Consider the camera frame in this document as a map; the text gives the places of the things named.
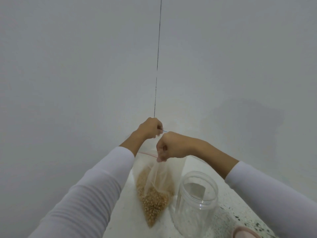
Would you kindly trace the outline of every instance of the wall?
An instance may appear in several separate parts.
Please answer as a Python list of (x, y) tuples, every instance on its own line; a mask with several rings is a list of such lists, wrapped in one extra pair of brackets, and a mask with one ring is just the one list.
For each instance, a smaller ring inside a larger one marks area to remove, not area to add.
[(154, 114), (160, 0), (0, 0), (0, 233)]
[(155, 113), (317, 201), (316, 64), (316, 0), (162, 0)]

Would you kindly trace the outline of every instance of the clear jar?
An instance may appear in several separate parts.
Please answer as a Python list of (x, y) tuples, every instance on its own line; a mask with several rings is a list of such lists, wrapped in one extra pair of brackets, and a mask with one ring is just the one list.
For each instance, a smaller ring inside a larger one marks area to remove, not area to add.
[(181, 180), (176, 203), (170, 206), (174, 226), (186, 238), (202, 237), (218, 203), (218, 186), (208, 175), (192, 171)]

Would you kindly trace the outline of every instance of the person's left hand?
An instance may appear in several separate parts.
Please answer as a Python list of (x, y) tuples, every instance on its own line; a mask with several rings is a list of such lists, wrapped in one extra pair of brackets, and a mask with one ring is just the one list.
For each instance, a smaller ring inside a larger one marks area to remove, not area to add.
[(140, 124), (137, 132), (143, 135), (145, 139), (152, 139), (163, 133), (163, 124), (157, 118), (148, 118)]

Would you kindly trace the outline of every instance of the person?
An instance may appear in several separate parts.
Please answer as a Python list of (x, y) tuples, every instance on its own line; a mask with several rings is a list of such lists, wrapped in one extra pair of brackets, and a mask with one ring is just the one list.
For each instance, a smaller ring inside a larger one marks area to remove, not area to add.
[[(69, 189), (29, 238), (102, 237), (139, 148), (162, 133), (162, 123), (148, 118)], [(204, 160), (280, 238), (317, 237), (315, 202), (211, 144), (168, 132), (157, 152), (158, 162), (188, 155)]]

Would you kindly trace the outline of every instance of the long sleeve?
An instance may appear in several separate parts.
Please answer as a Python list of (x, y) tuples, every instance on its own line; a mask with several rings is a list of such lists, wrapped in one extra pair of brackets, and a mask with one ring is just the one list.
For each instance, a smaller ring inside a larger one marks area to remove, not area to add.
[(133, 161), (128, 149), (113, 149), (69, 189), (29, 238), (102, 237)]
[(239, 162), (225, 182), (280, 238), (317, 237), (317, 203)]

